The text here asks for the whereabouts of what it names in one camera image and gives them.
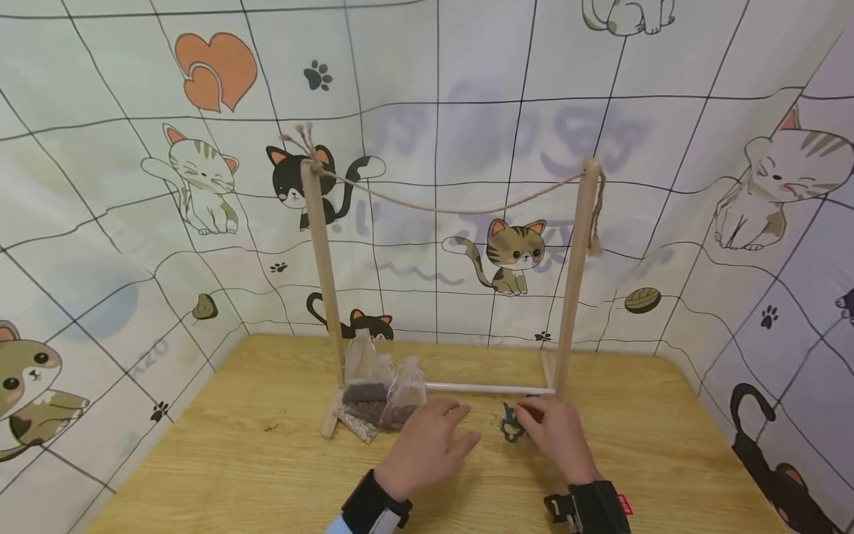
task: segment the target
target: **cat-print backdrop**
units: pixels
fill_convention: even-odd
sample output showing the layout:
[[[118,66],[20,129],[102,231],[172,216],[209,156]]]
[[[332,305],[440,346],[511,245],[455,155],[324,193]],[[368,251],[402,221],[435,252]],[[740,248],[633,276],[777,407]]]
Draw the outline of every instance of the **cat-print backdrop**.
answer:
[[[608,173],[574,347],[671,359],[794,532],[854,532],[845,0],[14,0],[0,7],[0,517],[82,532],[229,351],[553,348],[577,185]]]

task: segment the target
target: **black wrist strap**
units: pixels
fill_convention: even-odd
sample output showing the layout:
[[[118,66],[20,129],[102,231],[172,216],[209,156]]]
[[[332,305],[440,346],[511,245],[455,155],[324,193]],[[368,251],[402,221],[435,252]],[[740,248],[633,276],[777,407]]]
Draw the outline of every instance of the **black wrist strap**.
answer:
[[[573,520],[581,534],[630,534],[629,520],[623,505],[607,480],[570,486],[575,508]]]
[[[410,501],[398,502],[385,492],[373,469],[361,479],[341,507],[341,517],[353,534],[386,534],[403,528],[412,510]]]

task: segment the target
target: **hand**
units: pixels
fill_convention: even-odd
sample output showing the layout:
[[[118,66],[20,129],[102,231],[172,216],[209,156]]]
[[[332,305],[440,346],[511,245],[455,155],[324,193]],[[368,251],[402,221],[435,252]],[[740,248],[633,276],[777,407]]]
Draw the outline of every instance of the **hand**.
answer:
[[[453,430],[471,411],[453,399],[432,398],[412,414],[385,459],[374,469],[374,478],[398,502],[414,491],[439,482],[457,470],[480,441],[469,432],[452,443]]]
[[[516,419],[558,467],[569,485],[604,480],[584,439],[578,409],[552,395],[531,396],[516,405]]]

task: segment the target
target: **wooden frame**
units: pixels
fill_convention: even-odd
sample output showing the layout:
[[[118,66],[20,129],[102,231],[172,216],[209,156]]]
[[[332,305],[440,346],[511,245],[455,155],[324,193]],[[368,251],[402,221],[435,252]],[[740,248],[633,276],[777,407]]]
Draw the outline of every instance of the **wooden frame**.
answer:
[[[578,186],[576,199],[575,225],[572,231],[570,247],[570,265],[566,271],[566,290],[564,292],[563,315],[560,321],[560,339],[558,350],[541,351],[544,388],[528,386],[490,385],[490,384],[455,384],[448,382],[428,382],[427,388],[435,391],[465,391],[477,393],[499,393],[507,395],[543,395],[553,393],[556,396],[566,395],[566,376],[569,372],[572,333],[576,323],[578,297],[582,286],[584,262],[587,259],[590,230],[593,224],[593,211],[596,202],[596,188],[599,184],[601,164],[596,159],[584,160],[584,173]],[[329,251],[329,238],[326,234],[326,220],[323,211],[322,196],[320,195],[319,177],[313,173],[311,160],[305,160],[300,167],[302,188],[306,194],[306,211],[308,212],[308,227],[314,247],[314,260],[317,262],[320,278],[320,292],[323,294],[326,323],[338,325],[338,300],[335,293],[335,278],[332,274],[332,259]],[[344,388],[344,345],[341,331],[329,328],[329,338],[332,354],[335,356],[337,388],[332,394],[329,404],[320,422],[320,435],[332,439],[337,418],[333,414],[341,406]]]

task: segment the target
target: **organza bag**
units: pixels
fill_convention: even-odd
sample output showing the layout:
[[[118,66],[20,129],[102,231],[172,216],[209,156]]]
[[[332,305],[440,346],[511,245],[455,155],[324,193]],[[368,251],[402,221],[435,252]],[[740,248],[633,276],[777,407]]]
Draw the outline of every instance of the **organza bag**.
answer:
[[[379,418],[382,428],[400,430],[415,408],[427,402],[427,381],[418,368],[418,357],[409,356],[398,367],[389,388],[389,399]]]
[[[357,402],[384,402],[394,377],[390,355],[377,355],[371,332],[356,331],[344,356],[345,405]]]

